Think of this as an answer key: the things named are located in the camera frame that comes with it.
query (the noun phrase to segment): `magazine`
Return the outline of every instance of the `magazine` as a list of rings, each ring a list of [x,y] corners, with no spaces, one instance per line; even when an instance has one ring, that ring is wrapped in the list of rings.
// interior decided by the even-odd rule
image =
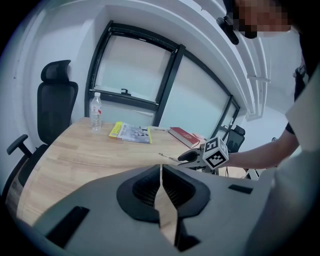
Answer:
[[[125,122],[116,122],[109,137],[129,142],[152,144],[149,126],[134,126]]]

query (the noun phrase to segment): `curved desk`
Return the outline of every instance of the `curved desk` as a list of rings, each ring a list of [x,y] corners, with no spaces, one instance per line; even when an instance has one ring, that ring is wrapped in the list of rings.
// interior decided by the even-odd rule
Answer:
[[[161,130],[151,130],[152,144],[112,139],[109,133],[113,126],[103,123],[101,131],[94,133],[90,119],[85,117],[65,130],[29,176],[17,217],[32,226],[48,208],[92,180],[142,166],[176,165],[177,162],[159,153],[178,158],[189,149]]]

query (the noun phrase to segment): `chair backrest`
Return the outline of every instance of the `chair backrest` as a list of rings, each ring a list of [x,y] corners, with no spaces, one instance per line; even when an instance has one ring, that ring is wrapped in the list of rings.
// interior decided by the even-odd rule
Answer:
[[[41,72],[43,83],[37,92],[37,128],[40,139],[48,145],[70,126],[78,94],[78,85],[69,81],[70,62],[51,62]]]
[[[245,141],[246,131],[238,125],[229,131],[228,140],[226,146],[228,147],[229,153],[237,153]]]

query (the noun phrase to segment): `plastic bottle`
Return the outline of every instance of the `plastic bottle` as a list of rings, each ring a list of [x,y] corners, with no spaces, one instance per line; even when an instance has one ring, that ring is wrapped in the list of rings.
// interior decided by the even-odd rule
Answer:
[[[100,99],[100,92],[94,93],[94,98],[90,103],[90,118],[91,118],[91,128],[94,131],[99,131],[102,125],[101,117],[102,103]]]

